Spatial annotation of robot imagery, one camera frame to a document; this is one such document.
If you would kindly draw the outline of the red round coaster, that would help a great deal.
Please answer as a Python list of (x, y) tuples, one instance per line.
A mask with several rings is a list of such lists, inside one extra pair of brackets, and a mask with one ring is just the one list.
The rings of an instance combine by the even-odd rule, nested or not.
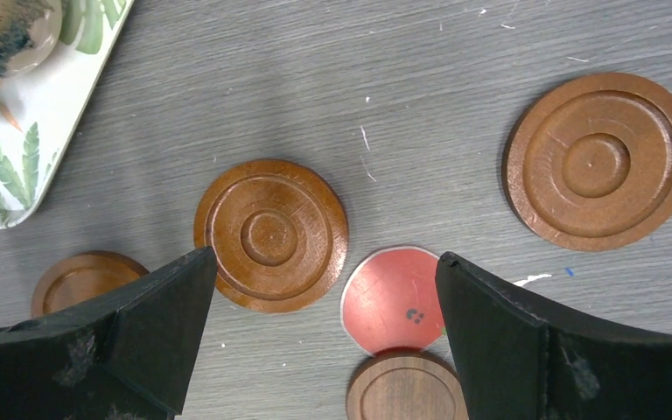
[(415, 246), (379, 249), (348, 278), (342, 328), (366, 354), (424, 350), (445, 335), (435, 275), (438, 256)]

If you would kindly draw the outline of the dark walnut wooden coaster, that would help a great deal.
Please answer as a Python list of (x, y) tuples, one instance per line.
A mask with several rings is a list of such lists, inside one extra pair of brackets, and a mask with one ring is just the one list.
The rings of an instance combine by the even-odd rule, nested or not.
[(428, 353), (383, 353), (354, 372), (346, 391), (349, 419), (467, 419), (459, 379)]

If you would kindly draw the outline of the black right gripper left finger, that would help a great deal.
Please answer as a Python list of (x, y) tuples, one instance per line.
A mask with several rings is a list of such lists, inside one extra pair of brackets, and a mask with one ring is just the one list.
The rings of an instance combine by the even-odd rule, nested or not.
[(140, 279), (0, 327), (0, 419), (172, 419), (215, 289), (198, 248)]

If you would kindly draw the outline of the brown wooden ringed coaster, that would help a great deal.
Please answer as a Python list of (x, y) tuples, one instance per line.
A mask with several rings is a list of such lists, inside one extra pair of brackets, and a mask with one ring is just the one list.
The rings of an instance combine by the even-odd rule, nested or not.
[(344, 267), (347, 212), (314, 170), (282, 159), (223, 172), (203, 193), (193, 237), (217, 257), (216, 288), (259, 312), (294, 312), (321, 299)]

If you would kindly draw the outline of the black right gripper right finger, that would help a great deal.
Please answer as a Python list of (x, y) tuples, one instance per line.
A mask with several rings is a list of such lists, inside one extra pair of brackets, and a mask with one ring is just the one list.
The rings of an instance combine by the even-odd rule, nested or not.
[(672, 419), (672, 334), (598, 318), (452, 252), (436, 286), (472, 419)]

